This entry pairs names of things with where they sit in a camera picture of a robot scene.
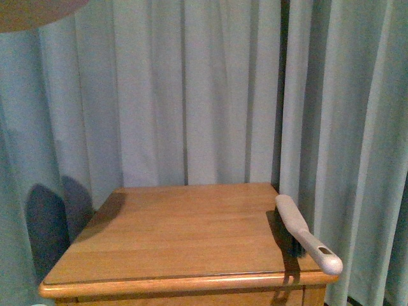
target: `wooden nightstand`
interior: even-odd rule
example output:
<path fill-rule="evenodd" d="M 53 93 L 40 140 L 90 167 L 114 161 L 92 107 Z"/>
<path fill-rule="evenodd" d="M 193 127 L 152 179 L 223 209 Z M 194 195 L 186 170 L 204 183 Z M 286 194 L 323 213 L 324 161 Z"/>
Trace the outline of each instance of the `wooden nightstand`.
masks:
<path fill-rule="evenodd" d="M 60 306 L 323 305 L 337 277 L 287 255 L 276 195 L 270 184 L 120 188 L 40 295 Z"/>

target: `nightstand top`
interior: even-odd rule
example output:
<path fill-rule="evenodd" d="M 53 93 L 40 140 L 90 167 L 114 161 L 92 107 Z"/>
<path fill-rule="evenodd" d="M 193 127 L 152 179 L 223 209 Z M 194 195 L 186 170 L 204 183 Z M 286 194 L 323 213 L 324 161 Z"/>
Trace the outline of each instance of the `nightstand top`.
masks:
<path fill-rule="evenodd" d="M 189 290 L 187 283 L 221 289 L 227 279 L 245 288 L 335 281 L 310 256 L 293 259 L 278 246 L 276 196 L 267 183 L 117 189 L 40 293 L 111 294 L 112 286 L 116 293 L 177 291 Z"/>

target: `curtain fold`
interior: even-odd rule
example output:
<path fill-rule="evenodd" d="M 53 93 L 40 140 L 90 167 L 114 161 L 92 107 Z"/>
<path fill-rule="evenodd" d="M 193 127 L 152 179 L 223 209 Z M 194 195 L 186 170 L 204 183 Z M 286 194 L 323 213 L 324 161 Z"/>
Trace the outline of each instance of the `curtain fold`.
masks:
<path fill-rule="evenodd" d="M 330 306 L 407 305 L 407 18 L 392 0 L 93 0 L 1 34 L 4 305 L 51 305 L 37 283 L 115 188 L 235 182 L 279 183 L 343 259 Z"/>

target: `white object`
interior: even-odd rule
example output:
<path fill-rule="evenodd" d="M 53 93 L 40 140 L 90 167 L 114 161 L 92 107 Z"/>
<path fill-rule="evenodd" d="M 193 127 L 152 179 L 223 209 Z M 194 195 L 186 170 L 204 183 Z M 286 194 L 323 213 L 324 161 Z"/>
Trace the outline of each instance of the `white object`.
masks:
<path fill-rule="evenodd" d="M 325 274 L 340 275 L 343 270 L 342 260 L 319 239 L 313 236 L 305 219 L 290 196 L 276 197 L 276 206 L 286 229 L 305 248 Z"/>

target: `wooden surface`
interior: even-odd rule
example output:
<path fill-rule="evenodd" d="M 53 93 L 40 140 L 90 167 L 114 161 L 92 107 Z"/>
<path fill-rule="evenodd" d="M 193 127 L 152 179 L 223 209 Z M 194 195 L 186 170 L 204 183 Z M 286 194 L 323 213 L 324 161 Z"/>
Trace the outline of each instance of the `wooden surface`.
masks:
<path fill-rule="evenodd" d="M 322 306 L 324 305 L 325 294 L 325 285 L 307 286 L 303 297 L 303 304 L 306 306 Z"/>
<path fill-rule="evenodd" d="M 71 15 L 88 0 L 0 1 L 0 31 L 23 31 Z"/>
<path fill-rule="evenodd" d="M 322 284 L 273 223 L 270 184 L 122 188 L 40 286 L 48 298 Z"/>
<path fill-rule="evenodd" d="M 269 289 L 258 290 L 257 292 L 229 292 L 225 294 L 206 293 L 204 295 L 186 294 L 182 296 L 167 296 L 140 298 L 121 296 L 111 296 L 108 298 L 85 297 L 78 300 L 76 306 L 153 306 L 153 305 L 194 305 L 194 306 L 248 306 L 248 305 L 265 305 L 265 306 L 301 306 L 303 298 L 302 287 L 284 287 L 277 288 L 276 291 Z"/>

